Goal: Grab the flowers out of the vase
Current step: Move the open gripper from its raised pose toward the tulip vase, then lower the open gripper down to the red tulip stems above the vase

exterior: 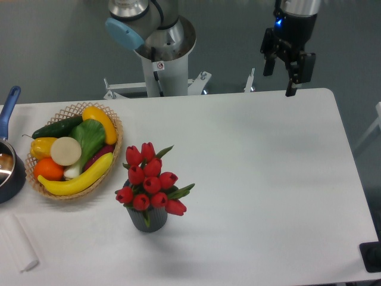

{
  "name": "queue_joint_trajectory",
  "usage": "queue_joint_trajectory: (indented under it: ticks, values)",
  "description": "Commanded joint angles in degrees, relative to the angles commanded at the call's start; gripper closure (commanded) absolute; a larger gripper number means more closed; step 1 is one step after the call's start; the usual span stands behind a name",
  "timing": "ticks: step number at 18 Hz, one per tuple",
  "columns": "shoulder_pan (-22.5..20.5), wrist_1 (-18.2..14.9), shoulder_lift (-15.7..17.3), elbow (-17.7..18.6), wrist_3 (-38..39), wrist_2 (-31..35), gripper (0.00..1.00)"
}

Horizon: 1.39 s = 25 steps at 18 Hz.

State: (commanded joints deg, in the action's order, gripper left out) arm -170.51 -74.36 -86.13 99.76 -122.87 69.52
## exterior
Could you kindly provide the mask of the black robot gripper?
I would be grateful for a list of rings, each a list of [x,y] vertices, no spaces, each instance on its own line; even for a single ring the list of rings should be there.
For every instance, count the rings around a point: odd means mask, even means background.
[[[260,48],[264,55],[263,76],[271,76],[276,59],[281,59],[289,75],[286,96],[292,97],[312,78],[316,54],[306,53],[304,46],[311,38],[317,16],[292,15],[281,10],[276,10],[274,16],[274,25],[266,29]]]

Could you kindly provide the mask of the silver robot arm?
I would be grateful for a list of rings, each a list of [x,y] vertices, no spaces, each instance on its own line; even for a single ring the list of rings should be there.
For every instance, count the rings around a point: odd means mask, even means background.
[[[320,9],[320,1],[276,1],[273,27],[266,29],[260,52],[264,55],[263,75],[271,76],[277,59],[285,64],[288,87],[285,95],[292,97],[303,83],[311,81],[316,54],[306,52]]]

